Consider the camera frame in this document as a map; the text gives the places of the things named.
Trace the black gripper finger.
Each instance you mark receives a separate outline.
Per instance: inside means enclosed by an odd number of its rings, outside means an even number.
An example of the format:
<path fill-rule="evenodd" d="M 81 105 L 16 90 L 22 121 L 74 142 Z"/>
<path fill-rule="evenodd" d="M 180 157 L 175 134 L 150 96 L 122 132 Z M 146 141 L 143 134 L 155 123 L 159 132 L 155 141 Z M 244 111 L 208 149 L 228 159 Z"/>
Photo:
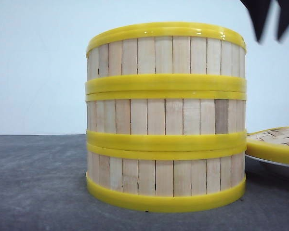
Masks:
<path fill-rule="evenodd" d="M 281 40 L 289 26 L 289 0 L 278 0 L 280 7 L 277 40 Z"/>
<path fill-rule="evenodd" d="M 256 41 L 261 42 L 271 0 L 240 0 L 249 12 Z"/>

